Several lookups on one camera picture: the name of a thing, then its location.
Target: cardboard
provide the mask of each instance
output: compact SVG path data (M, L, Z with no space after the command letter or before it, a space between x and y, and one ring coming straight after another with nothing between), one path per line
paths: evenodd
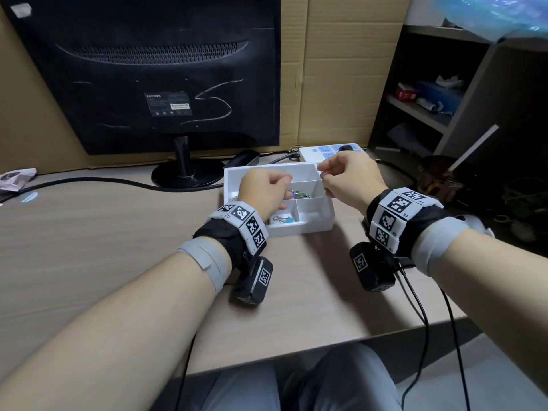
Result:
M366 145L408 2L282 0L280 145L257 150L346 141ZM0 172L153 163L173 155L87 155L3 10L0 51Z

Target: wooden desk surface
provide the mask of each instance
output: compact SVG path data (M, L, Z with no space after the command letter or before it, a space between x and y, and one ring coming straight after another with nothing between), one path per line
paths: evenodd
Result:
M92 175L150 182L151 169L81 170L39 181ZM81 182L0 207L0 379L84 309L190 239L222 190L161 193ZM221 292L198 331L189 373L422 325L398 283L382 293L361 288L348 256L365 240L360 214L337 200L334 206L331 231L269 240L264 255L275 269L258 308L229 304L230 288ZM430 323L448 320L434 281L418 271L408 277ZM464 315L455 305L453 312Z

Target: hand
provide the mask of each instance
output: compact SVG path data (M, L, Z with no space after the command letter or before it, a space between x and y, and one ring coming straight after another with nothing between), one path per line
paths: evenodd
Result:
M287 208L282 200L293 197L288 192L292 178L291 174L274 169L250 169L240 183L238 200L252 206L265 222L278 209Z
M387 189L375 160L359 151L339 151L318 165L329 197L358 209L366 216L371 201Z

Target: person's left hand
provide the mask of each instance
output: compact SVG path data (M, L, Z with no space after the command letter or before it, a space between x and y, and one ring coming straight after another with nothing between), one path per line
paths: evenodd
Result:
M282 200L293 197L288 192L292 178L274 169L250 169L240 183L238 200L252 206L265 222L275 211L286 208Z

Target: jeans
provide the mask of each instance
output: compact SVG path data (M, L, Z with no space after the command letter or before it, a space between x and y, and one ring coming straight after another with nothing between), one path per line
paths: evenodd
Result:
M358 343L326 354L293 396L290 408L298 411L402 411L382 361L373 350ZM160 407L157 401L152 410L171 411L174 404ZM263 362L189 378L177 411L280 409L274 366Z

